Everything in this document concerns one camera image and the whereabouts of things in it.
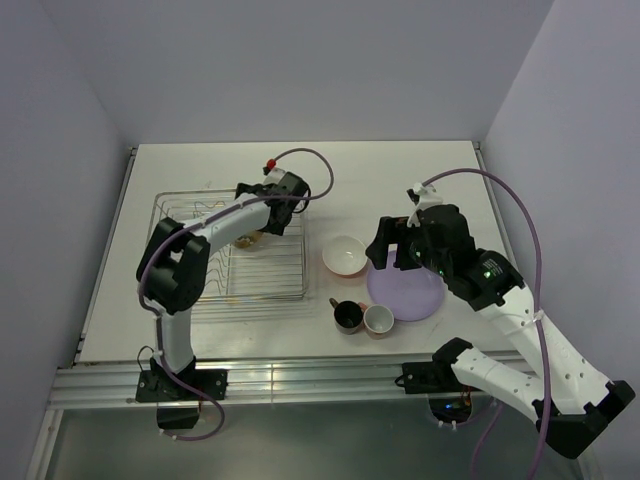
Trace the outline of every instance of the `tabletop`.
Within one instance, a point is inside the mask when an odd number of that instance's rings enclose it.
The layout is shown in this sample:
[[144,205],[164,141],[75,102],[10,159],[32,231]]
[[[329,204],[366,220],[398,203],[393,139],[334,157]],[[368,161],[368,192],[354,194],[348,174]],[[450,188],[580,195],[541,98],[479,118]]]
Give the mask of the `tabletop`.
[[[260,183],[265,161],[309,147],[331,163],[336,183],[307,210],[308,291],[281,311],[238,310],[228,318],[194,311],[193,348],[198,358],[301,358],[430,354],[453,337],[486,352],[513,350],[488,322],[449,292],[440,309],[418,322],[397,322],[391,335],[373,340],[343,335],[334,326],[330,297],[369,303],[366,275],[340,278],[321,259],[331,238],[352,235],[370,243],[381,216],[403,216],[413,204],[406,190],[444,170],[478,168],[473,145],[452,142],[309,142],[141,145],[132,166],[102,275],[85,325],[83,362],[130,361],[142,345],[155,345],[153,320],[140,308],[135,271],[149,234],[154,202],[164,192],[232,189]],[[296,153],[278,164],[307,181],[314,193],[328,184],[326,167]],[[445,203],[466,216],[476,244],[505,254],[484,180],[461,174],[437,182]]]

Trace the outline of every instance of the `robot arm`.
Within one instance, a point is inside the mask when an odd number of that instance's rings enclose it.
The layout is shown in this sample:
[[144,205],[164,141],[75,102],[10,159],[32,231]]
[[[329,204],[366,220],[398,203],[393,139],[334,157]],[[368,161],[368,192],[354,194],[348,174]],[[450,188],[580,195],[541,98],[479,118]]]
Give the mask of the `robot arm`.
[[[302,197],[308,191],[309,186],[304,180],[279,168],[269,170],[263,184],[238,184],[234,204],[244,205],[256,197],[264,198],[264,202],[243,206],[218,221],[181,236],[155,262],[144,294],[162,312],[162,354],[171,372],[181,380],[190,383],[190,376],[195,371],[191,308],[204,291],[209,258],[225,245],[252,231],[282,235],[298,201],[270,200],[269,197],[282,194]],[[138,266],[138,281],[151,256],[167,238],[199,222],[200,219],[186,223],[171,218],[161,220]],[[151,369],[162,374],[159,355],[159,352],[154,355]],[[167,381],[167,384],[172,385],[173,382]]]
[[534,312],[533,295],[522,276],[500,253],[476,248],[455,205],[442,205],[432,187],[416,187],[409,197],[417,206],[411,217],[380,219],[376,238],[367,248],[374,267],[385,268],[389,245],[397,245],[395,268],[425,267],[441,275],[449,290],[507,337],[538,375],[511,369],[456,338],[433,355],[425,382],[432,388],[438,383],[463,384],[486,391],[539,429],[544,392],[535,322],[542,322],[553,394],[546,441],[560,454],[576,458],[635,393],[626,382],[613,382],[595,369],[542,311]]

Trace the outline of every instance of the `dark cup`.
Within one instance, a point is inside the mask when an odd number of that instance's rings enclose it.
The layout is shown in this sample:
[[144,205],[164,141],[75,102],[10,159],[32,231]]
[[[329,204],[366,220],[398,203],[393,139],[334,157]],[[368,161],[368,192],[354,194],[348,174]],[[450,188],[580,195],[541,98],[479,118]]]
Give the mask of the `dark cup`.
[[333,318],[336,321],[336,328],[345,335],[357,332],[362,326],[364,313],[360,305],[351,300],[338,303],[333,298],[330,300],[333,305]]

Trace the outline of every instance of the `purple plate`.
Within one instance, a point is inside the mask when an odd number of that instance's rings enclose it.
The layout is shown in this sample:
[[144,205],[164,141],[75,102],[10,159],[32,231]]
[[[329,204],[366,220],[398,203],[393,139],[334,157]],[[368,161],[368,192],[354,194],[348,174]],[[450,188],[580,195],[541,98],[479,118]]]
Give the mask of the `purple plate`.
[[389,252],[387,268],[370,268],[367,289],[374,303],[384,305],[396,320],[415,322],[433,315],[444,300],[445,285],[439,275],[426,268],[394,268],[396,252]]

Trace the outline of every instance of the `wire dish rack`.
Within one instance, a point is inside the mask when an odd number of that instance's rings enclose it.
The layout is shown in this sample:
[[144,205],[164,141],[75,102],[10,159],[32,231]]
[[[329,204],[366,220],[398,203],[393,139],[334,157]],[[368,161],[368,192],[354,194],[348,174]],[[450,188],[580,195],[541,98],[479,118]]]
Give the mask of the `wire dish rack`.
[[[178,222],[209,216],[233,202],[235,190],[164,192],[156,196],[147,241],[162,218]],[[305,214],[294,214],[282,237],[264,234],[247,248],[226,245],[209,259],[207,283],[198,307],[211,314],[225,306],[260,307],[301,300],[307,292]]]

